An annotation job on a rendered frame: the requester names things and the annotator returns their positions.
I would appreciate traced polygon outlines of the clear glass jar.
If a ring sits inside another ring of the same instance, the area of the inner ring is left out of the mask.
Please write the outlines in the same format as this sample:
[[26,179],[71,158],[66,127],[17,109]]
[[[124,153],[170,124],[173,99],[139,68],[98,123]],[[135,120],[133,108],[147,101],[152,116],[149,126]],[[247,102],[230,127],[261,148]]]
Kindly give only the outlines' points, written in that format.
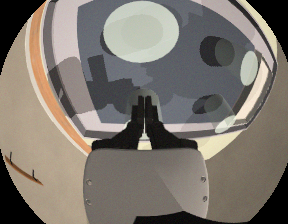
[[243,85],[250,85],[254,81],[258,61],[253,51],[228,39],[220,39],[215,46],[215,57]]
[[107,47],[117,57],[145,63],[160,59],[173,49],[179,37],[179,26],[164,6],[134,1],[110,14],[103,36]]
[[204,109],[216,133],[226,131],[236,121],[236,115],[221,94],[214,94],[208,98]]
[[145,97],[151,96],[152,105],[157,105],[159,121],[161,121],[163,123],[158,95],[150,89],[145,89],[145,88],[137,89],[129,95],[128,101],[127,101],[127,107],[126,107],[123,129],[125,129],[127,123],[129,121],[131,121],[132,105],[138,105],[138,96],[144,97],[144,134],[142,134],[142,137],[140,139],[146,140],[146,139],[150,139],[150,138],[147,137],[147,134],[145,134]]

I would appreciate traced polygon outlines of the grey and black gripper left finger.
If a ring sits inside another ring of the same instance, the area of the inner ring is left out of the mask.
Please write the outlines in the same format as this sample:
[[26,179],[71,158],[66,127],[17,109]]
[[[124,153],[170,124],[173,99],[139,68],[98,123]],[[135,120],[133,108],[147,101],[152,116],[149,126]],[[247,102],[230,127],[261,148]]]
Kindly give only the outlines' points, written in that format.
[[139,139],[142,137],[142,133],[144,133],[144,97],[138,96],[138,105],[132,105],[131,121],[127,123],[126,128],[112,139],[107,138],[93,141],[91,151],[99,148],[138,150]]

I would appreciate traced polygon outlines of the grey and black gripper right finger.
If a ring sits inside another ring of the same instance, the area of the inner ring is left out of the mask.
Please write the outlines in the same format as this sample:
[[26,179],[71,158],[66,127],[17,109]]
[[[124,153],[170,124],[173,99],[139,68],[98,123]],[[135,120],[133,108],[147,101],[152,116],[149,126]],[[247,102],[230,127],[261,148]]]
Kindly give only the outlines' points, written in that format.
[[159,121],[157,106],[152,105],[151,96],[145,97],[145,133],[150,138],[152,149],[194,148],[198,150],[195,140],[179,139],[165,129]]

